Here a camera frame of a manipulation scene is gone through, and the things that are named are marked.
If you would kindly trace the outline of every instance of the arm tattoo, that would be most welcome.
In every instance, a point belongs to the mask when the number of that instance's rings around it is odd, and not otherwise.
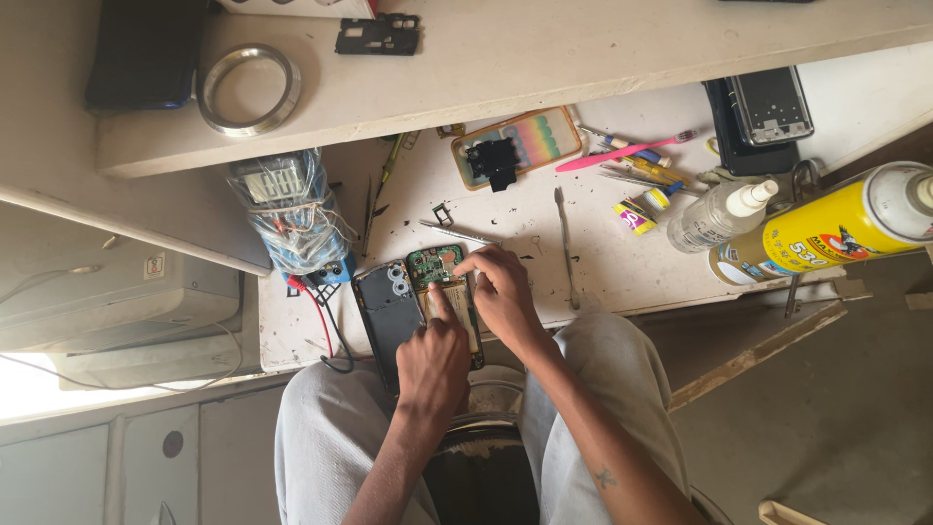
[[[603,490],[606,489],[606,483],[609,485],[618,485],[616,479],[612,477],[612,471],[607,469],[605,465],[603,465],[603,472],[596,475],[596,481],[603,486]]]

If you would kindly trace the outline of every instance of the light gray pants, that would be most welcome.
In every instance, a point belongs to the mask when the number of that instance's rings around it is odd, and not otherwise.
[[[554,339],[580,379],[689,497],[683,452],[667,416],[670,387],[648,337],[627,319],[595,314]],[[283,525],[340,523],[379,453],[393,406],[374,363],[356,366],[342,375],[314,364],[285,388],[275,431]],[[531,375],[519,426],[541,523],[612,523],[563,418]],[[420,480],[402,523],[438,522]]]

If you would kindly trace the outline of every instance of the red probe wire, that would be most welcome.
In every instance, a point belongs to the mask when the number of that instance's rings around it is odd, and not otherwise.
[[[317,299],[314,299],[314,294],[308,290],[308,286],[301,282],[301,278],[298,276],[288,276],[288,286],[297,289],[299,291],[306,291],[311,297],[311,302],[314,303],[314,308],[317,309],[317,317],[321,319],[321,326],[324,327],[324,337],[327,339],[327,353],[330,355],[330,358],[334,357],[334,348],[330,345],[330,330],[327,329],[327,323],[324,321],[324,313],[321,312],[321,305],[317,303]]]

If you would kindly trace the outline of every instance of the plastic bag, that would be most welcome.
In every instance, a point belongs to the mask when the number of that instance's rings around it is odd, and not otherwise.
[[[230,171],[227,181],[278,270],[310,274],[350,254],[356,232],[327,186],[320,148],[239,161]]]

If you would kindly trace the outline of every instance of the bird logo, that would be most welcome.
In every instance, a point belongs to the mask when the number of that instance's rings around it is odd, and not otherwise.
[[[839,226],[839,236],[832,235],[827,239],[829,245],[833,249],[840,252],[843,255],[848,255],[855,257],[857,259],[864,259],[869,256],[870,253],[882,253],[874,248],[869,248],[867,246],[862,246],[858,244],[856,238],[849,234],[849,231],[845,229],[845,226],[840,224]]]

